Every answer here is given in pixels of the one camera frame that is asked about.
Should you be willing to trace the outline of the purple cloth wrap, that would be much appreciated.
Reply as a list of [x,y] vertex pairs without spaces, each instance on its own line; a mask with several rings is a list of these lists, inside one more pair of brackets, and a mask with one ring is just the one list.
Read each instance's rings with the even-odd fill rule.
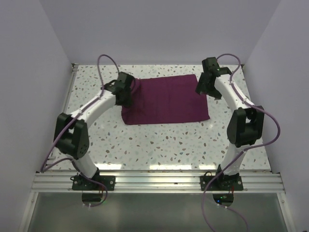
[[133,104],[122,107],[126,125],[201,122],[210,119],[207,97],[195,92],[195,74],[135,79]]

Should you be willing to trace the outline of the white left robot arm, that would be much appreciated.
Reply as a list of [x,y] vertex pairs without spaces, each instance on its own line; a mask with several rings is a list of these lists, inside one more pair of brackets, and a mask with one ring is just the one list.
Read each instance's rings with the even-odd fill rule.
[[110,108],[116,105],[130,107],[135,82],[132,75],[120,72],[117,79],[104,84],[84,106],[57,117],[53,146],[72,160],[77,171],[85,176],[83,184],[88,189],[97,189],[100,184],[100,177],[96,175],[98,168],[88,155],[88,129]]

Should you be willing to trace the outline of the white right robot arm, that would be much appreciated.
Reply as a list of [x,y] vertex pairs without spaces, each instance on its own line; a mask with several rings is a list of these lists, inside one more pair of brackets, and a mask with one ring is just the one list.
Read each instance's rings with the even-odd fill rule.
[[206,94],[217,100],[224,99],[232,112],[226,129],[229,147],[218,166],[215,184],[219,189],[232,185],[232,178],[239,175],[240,166],[246,154],[245,149],[261,138],[264,113],[242,93],[228,67],[220,67],[215,57],[202,61],[203,72],[196,87],[196,93]]

